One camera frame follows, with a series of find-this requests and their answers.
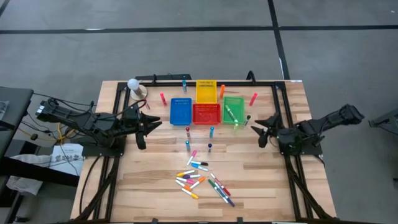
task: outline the red basket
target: red basket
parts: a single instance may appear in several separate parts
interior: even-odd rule
[[[219,124],[221,113],[219,104],[195,103],[193,105],[194,124]]]

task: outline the green basket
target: green basket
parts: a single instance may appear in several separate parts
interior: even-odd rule
[[[228,105],[232,113],[235,115],[239,124],[244,123],[244,99],[243,97],[224,96],[223,100],[223,122],[224,124],[234,124],[230,115],[225,109],[225,105]]]

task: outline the purple marker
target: purple marker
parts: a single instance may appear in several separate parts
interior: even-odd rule
[[[184,179],[189,179],[189,178],[196,178],[200,177],[200,174],[194,174],[194,175],[183,175],[182,178]]]

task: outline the plastic basket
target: plastic basket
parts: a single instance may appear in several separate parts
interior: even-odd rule
[[[239,124],[244,122],[244,99],[242,97],[224,96],[223,103],[223,122],[225,124],[234,124],[234,121],[225,109],[225,105],[228,105],[232,113],[235,115]]]
[[[194,104],[193,123],[194,124],[219,124],[221,113],[219,104]]]
[[[217,103],[216,80],[197,80],[197,103]]]
[[[170,124],[189,125],[192,122],[192,99],[172,98],[170,106]]]

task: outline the blue basket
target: blue basket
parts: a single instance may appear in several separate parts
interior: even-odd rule
[[[170,124],[189,125],[192,122],[192,99],[172,98]]]

